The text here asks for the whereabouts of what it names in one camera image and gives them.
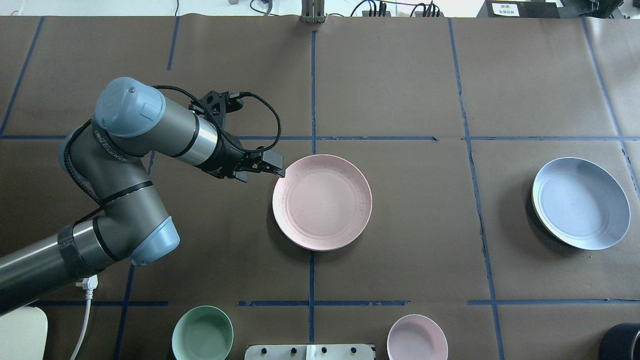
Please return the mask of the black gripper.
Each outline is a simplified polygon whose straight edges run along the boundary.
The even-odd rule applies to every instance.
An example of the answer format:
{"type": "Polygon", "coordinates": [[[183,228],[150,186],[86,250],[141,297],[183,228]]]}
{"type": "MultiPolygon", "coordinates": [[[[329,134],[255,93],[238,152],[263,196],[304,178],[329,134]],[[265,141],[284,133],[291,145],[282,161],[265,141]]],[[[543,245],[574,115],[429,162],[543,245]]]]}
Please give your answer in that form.
{"type": "Polygon", "coordinates": [[[205,145],[212,149],[210,156],[202,162],[202,171],[218,179],[236,179],[247,182],[247,173],[269,173],[285,178],[284,157],[272,149],[258,153],[257,164],[250,159],[249,153],[233,144],[242,146],[237,137],[223,132],[223,135],[206,134],[205,145]]]}

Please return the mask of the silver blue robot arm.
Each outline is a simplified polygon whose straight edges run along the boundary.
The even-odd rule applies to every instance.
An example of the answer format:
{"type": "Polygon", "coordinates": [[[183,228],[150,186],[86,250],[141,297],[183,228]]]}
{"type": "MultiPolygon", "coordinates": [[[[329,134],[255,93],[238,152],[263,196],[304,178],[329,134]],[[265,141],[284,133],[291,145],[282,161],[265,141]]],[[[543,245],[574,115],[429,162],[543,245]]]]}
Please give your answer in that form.
{"type": "Polygon", "coordinates": [[[2,256],[1,314],[121,260],[144,266],[178,247],[178,230],[142,163],[147,154],[160,153],[217,179],[247,182],[250,173],[283,178],[284,158],[274,151],[281,134],[274,107],[249,91],[210,91],[199,98],[176,86],[150,86],[131,77],[112,80],[91,118],[59,150],[62,168],[98,205],[97,214],[2,256]],[[225,129],[227,114],[242,109],[247,97],[275,117],[270,145],[247,149],[225,129]]]}

